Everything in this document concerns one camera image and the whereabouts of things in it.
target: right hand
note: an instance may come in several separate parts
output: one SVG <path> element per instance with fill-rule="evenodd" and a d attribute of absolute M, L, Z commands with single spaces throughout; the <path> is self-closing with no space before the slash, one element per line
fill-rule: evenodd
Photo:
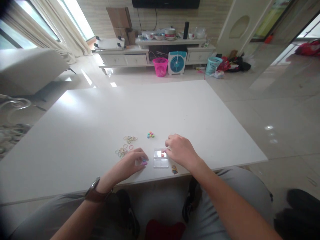
<path fill-rule="evenodd" d="M 169 135 L 166 140 L 167 155 L 175 162 L 186 168 L 189 172 L 203 161 L 194 150 L 191 142 L 178 134 Z"/>

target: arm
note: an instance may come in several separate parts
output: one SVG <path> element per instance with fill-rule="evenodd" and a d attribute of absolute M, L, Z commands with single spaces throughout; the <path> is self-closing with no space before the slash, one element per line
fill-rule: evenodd
<path fill-rule="evenodd" d="M 109 172 L 100 178 L 96 190 L 100 193 L 108 193 L 116 184 L 144 169 L 145 166 L 135 165 L 135 160 L 141 160 L 142 157 L 148 159 L 141 148 L 127 153 Z M 87 239 L 103 205 L 104 203 L 84 200 L 51 240 Z"/>
<path fill-rule="evenodd" d="M 208 193 L 229 236 L 236 240 L 281 239 L 261 215 L 221 180 L 178 134 L 166 140 L 168 156 L 185 167 Z"/>

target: clear plastic box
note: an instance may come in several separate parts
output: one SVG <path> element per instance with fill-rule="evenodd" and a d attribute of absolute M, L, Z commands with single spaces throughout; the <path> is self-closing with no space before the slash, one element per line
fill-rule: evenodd
<path fill-rule="evenodd" d="M 156 148 L 154 149 L 153 155 L 153 167 L 154 168 L 168 168 L 169 160 L 166 153 L 166 148 Z"/>

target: drawer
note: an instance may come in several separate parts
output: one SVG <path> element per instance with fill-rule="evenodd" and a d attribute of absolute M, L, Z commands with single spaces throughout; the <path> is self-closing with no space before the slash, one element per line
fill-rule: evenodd
<path fill-rule="evenodd" d="M 212 52 L 191 52 L 188 62 L 203 62 L 207 61 Z"/>
<path fill-rule="evenodd" d="M 145 54 L 125 55 L 128 66 L 140 66 L 147 64 L 147 58 Z"/>
<path fill-rule="evenodd" d="M 100 55 L 107 66 L 127 65 L 124 55 Z"/>

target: wristwatch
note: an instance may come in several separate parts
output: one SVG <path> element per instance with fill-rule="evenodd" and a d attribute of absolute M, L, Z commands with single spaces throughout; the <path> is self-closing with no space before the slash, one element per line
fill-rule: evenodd
<path fill-rule="evenodd" d="M 85 200 L 91 201 L 91 202 L 104 202 L 109 197 L 110 193 L 112 193 L 113 188 L 108 193 L 99 193 L 96 190 L 96 187 L 100 181 L 100 177 L 97 177 L 97 179 L 93 182 L 91 187 L 88 189 L 85 195 Z"/>

